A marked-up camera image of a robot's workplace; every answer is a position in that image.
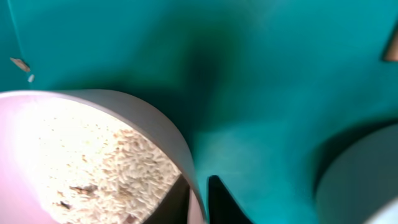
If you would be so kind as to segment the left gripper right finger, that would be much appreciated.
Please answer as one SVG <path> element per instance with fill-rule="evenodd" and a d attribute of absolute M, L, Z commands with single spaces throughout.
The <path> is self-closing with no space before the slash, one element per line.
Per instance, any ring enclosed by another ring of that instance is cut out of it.
<path fill-rule="evenodd" d="M 252 224 L 217 175 L 208 178 L 210 224 Z"/>

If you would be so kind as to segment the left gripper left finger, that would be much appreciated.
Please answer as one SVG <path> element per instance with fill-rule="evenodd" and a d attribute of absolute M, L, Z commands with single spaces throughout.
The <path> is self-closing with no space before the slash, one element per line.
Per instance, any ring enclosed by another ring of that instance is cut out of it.
<path fill-rule="evenodd" d="M 182 175 L 144 224 L 187 224 L 190 186 Z"/>

